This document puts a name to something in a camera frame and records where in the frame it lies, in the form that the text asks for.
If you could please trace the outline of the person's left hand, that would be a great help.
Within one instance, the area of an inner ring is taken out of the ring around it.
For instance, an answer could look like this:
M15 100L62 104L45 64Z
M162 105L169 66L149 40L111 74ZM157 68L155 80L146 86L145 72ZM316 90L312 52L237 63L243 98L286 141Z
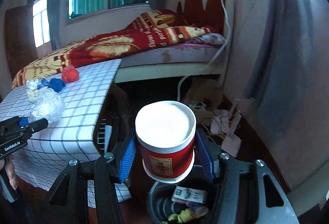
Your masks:
M8 156L7 161L5 160L0 160L0 170L5 168L5 171L7 173L9 183L11 184L12 188L14 190L17 189L18 187L18 181L17 181L17 175L15 174L15 167L13 165L13 155L11 154Z

